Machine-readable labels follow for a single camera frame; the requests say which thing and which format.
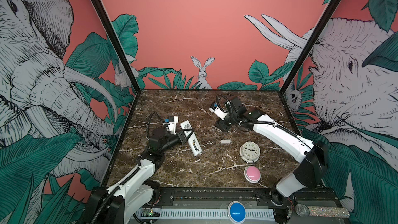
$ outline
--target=blue dome button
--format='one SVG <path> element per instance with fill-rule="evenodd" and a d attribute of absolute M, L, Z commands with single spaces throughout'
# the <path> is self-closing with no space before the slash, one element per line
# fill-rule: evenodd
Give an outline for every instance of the blue dome button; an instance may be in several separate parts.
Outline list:
<path fill-rule="evenodd" d="M 246 218 L 246 209 L 242 203 L 238 201 L 231 202 L 228 206 L 228 217 L 236 224 L 244 222 Z"/>

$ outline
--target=clock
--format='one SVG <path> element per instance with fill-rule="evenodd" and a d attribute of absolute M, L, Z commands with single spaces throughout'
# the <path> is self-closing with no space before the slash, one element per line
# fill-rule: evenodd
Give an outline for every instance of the clock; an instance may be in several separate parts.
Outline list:
<path fill-rule="evenodd" d="M 254 142 L 246 142 L 239 149 L 240 157 L 248 163 L 255 163 L 260 158 L 260 147 Z"/>

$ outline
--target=rabbit drawing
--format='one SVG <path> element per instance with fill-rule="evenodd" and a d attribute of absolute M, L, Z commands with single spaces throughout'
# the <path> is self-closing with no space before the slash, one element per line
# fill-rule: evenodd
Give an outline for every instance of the rabbit drawing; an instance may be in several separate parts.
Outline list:
<path fill-rule="evenodd" d="M 207 77 L 206 67 L 209 66 L 214 61 L 214 57 L 207 59 L 207 61 L 205 62 L 203 67 L 197 58 L 191 56 L 191 59 L 192 59 L 193 64 L 199 68 L 198 85 L 199 84 L 202 84 L 202 85 L 198 89 L 212 89 L 211 86 L 206 81 L 206 77 Z"/>

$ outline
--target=glittery microphone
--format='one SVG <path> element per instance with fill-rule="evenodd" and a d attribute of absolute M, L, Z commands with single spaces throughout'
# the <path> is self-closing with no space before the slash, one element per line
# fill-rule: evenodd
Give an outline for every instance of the glittery microphone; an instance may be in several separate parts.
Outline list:
<path fill-rule="evenodd" d="M 301 217 L 319 216 L 349 218 L 349 211 L 346 208 L 306 206 L 303 204 L 297 204 L 295 208 L 296 213 Z"/>

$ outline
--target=blue button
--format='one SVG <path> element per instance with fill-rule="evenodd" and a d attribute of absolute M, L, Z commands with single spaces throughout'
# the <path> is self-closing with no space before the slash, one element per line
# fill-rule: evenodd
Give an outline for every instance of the blue button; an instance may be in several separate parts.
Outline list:
<path fill-rule="evenodd" d="M 230 207 L 229 214 L 234 221 L 241 222 L 246 217 L 246 210 L 241 203 L 236 202 Z"/>

